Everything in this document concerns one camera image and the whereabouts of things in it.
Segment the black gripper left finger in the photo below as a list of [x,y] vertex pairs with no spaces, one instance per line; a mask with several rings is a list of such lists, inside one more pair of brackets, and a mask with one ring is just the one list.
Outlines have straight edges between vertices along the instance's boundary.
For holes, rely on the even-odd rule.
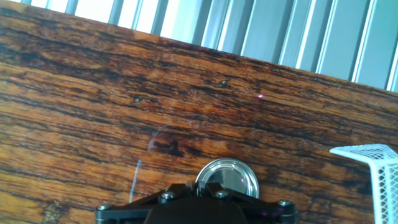
[[167,189],[125,205],[103,204],[95,208],[95,224],[144,223],[150,211],[157,205],[195,195],[195,184],[187,182],[186,184],[172,184]]

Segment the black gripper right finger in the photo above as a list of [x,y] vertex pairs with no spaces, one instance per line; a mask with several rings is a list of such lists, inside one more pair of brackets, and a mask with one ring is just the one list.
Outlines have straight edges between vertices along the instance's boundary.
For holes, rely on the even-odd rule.
[[291,200],[266,202],[216,182],[201,187],[201,196],[234,205],[237,209],[228,208],[227,214],[240,215],[248,223],[295,223],[295,204]]

